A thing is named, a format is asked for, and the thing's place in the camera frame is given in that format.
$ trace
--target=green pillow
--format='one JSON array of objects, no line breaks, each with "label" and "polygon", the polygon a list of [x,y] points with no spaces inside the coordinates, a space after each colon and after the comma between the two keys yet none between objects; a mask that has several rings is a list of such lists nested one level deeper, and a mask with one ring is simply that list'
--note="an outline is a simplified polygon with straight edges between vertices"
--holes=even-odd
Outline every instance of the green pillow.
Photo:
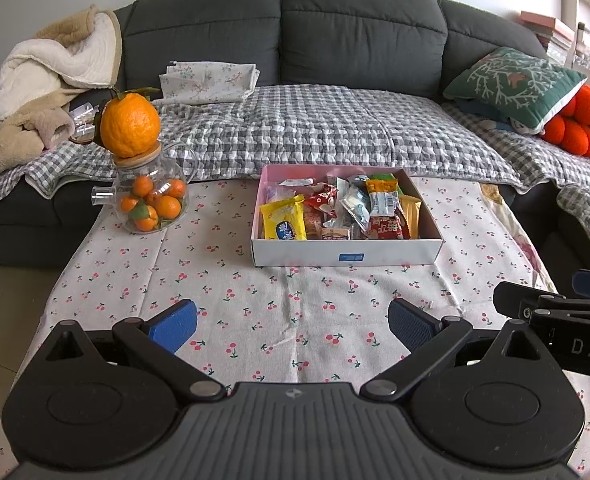
[{"label": "green pillow", "polygon": [[444,97],[477,99],[539,132],[585,80],[576,70],[503,46],[451,81]]}]

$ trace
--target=leaf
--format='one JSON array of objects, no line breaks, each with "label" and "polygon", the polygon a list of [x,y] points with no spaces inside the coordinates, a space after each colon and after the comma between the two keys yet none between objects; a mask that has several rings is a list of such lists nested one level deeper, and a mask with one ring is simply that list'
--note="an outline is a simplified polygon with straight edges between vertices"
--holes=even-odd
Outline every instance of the leaf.
[{"label": "leaf", "polygon": [[128,217],[133,220],[143,220],[150,218],[149,207],[143,200],[137,201],[137,204],[128,212]]},{"label": "leaf", "polygon": [[94,137],[92,138],[92,142],[105,148],[104,142],[102,141],[102,134],[100,133],[100,126],[102,124],[102,114],[104,113],[104,108],[106,107],[108,101],[103,101],[99,105],[99,110],[95,114],[95,117],[92,119],[92,124],[95,127]]},{"label": "leaf", "polygon": [[152,86],[144,86],[142,88],[134,88],[133,90],[126,90],[124,94],[152,94],[154,92],[161,92],[161,89]]}]

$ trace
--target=pink box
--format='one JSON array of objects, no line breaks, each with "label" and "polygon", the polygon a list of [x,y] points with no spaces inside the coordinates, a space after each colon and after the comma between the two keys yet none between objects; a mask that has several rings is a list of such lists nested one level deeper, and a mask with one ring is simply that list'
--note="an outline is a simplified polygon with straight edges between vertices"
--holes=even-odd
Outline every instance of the pink box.
[{"label": "pink box", "polygon": [[333,166],[326,164],[270,164],[262,170],[255,202],[251,250],[257,267],[347,267],[400,266],[434,263],[444,243],[435,220],[422,202],[418,240],[264,240],[260,206],[266,202],[270,182],[287,178],[326,180],[327,176],[348,178],[355,174],[392,173],[405,194],[422,198],[408,175],[400,168]]}]

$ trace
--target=glass teapot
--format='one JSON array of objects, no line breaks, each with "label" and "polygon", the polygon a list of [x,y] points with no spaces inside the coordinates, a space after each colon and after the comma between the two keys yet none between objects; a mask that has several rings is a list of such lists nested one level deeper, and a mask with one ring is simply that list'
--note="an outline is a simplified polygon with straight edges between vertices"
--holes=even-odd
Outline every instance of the glass teapot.
[{"label": "glass teapot", "polygon": [[[191,172],[187,176],[168,156],[175,149],[187,152]],[[197,173],[197,154],[183,142],[162,147],[157,141],[144,153],[129,158],[113,156],[117,179],[110,187],[93,187],[93,205],[112,205],[131,233],[147,234],[177,222],[188,207],[186,186]]]}]

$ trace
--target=metal screw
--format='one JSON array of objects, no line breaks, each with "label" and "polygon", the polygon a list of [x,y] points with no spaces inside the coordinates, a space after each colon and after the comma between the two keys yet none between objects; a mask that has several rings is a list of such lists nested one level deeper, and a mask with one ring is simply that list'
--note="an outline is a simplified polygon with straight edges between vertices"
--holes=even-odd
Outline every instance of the metal screw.
[{"label": "metal screw", "polygon": [[397,391],[397,384],[386,379],[375,379],[366,383],[366,391],[377,397],[390,397]]},{"label": "metal screw", "polygon": [[197,381],[191,384],[190,390],[196,397],[214,397],[219,394],[221,386],[215,381]]}]

